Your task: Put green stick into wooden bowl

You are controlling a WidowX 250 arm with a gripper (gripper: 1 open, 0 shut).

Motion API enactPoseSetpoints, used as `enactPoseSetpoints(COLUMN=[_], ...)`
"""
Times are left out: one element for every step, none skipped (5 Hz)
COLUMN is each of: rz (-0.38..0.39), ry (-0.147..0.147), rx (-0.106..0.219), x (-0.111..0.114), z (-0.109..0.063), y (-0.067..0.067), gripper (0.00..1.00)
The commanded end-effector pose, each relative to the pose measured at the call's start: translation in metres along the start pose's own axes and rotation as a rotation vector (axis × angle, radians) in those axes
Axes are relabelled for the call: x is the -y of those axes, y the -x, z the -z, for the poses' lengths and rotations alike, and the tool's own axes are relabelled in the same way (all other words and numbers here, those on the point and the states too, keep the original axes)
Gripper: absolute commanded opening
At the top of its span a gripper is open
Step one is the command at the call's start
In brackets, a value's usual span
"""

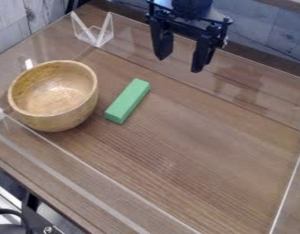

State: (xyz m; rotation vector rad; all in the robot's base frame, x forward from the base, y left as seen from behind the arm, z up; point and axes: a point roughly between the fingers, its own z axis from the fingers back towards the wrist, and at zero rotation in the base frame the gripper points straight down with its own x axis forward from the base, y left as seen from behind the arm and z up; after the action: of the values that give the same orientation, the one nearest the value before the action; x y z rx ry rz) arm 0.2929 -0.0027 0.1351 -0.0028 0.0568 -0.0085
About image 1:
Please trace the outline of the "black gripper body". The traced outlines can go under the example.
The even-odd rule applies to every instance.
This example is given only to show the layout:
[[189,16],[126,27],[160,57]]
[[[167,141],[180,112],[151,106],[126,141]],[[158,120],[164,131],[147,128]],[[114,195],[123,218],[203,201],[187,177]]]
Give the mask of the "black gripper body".
[[191,37],[194,33],[207,32],[210,27],[215,27],[221,38],[226,38],[234,20],[213,6],[214,0],[147,0],[147,2],[150,4],[147,18],[164,20],[180,34]]

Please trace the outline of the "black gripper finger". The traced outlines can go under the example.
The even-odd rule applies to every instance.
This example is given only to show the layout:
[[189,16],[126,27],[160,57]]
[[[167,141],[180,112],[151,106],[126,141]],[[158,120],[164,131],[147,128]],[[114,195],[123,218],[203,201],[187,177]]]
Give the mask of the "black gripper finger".
[[219,39],[211,35],[202,35],[197,40],[197,48],[194,51],[193,73],[203,70],[205,66],[213,60],[215,50],[219,46]]
[[155,17],[150,19],[150,31],[154,53],[159,60],[164,60],[174,52],[174,33],[168,24]]

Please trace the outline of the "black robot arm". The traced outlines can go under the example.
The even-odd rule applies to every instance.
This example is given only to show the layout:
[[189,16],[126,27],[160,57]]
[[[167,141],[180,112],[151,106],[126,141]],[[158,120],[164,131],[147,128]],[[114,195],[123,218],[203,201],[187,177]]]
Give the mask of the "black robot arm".
[[229,41],[230,16],[213,6],[214,0],[147,0],[152,48],[159,60],[174,52],[175,35],[197,41],[191,72],[198,73],[210,64],[215,51]]

